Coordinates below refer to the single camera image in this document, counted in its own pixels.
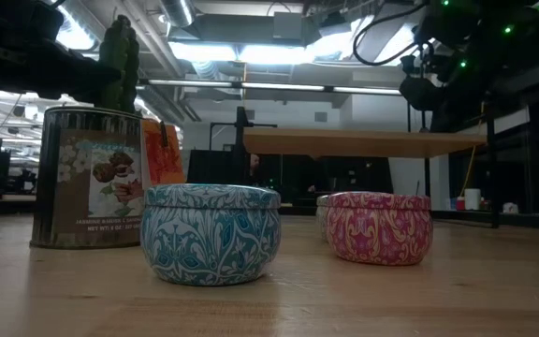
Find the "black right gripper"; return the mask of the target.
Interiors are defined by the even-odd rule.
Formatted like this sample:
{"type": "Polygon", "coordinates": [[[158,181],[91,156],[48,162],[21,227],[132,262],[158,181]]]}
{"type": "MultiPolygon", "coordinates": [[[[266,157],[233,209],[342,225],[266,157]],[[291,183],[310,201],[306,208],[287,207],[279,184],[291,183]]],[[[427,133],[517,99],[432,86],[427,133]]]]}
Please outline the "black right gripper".
{"type": "Polygon", "coordinates": [[[479,105],[480,73],[483,56],[477,46],[468,46],[454,64],[443,89],[427,78],[405,78],[400,85],[404,99],[415,110],[437,110],[437,130],[449,131],[476,114],[479,105]]]}

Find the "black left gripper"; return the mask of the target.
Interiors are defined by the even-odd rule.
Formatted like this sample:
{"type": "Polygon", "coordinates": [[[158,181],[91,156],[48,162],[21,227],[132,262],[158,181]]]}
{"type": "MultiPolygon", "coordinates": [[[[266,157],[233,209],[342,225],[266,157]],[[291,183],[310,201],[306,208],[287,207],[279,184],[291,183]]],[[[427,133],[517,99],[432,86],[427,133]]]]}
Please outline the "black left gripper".
{"type": "Polygon", "coordinates": [[[0,0],[0,90],[92,101],[121,78],[118,69],[56,43],[65,21],[61,5],[0,0]]]}

